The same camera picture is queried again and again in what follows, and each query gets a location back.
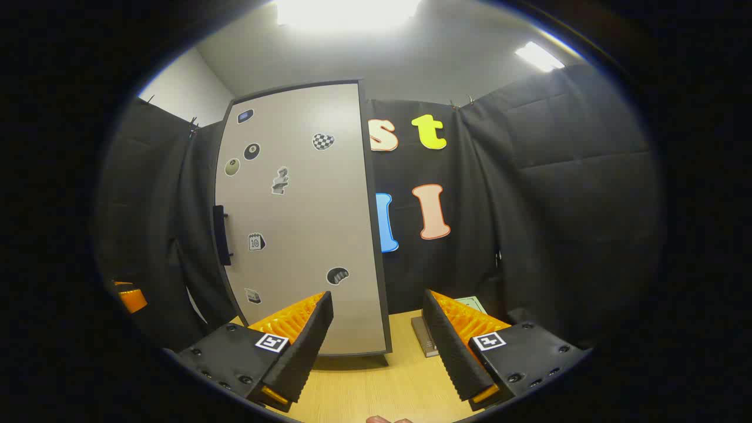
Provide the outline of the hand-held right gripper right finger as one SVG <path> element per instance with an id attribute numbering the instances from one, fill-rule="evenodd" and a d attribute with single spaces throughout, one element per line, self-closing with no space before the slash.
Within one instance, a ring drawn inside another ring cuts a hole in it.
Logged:
<path id="1" fill-rule="evenodd" d="M 508 324 L 431 290 L 422 318 L 460 401 L 475 411 L 540 390 L 591 354 L 537 322 Z"/>

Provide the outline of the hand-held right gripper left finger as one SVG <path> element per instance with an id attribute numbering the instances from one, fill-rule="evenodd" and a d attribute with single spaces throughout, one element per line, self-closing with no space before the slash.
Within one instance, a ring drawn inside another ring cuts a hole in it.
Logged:
<path id="1" fill-rule="evenodd" d="M 175 358 L 206 382 L 287 412 L 299 401 L 333 317 L 331 292 L 323 291 L 250 326 L 225 324 Z"/>

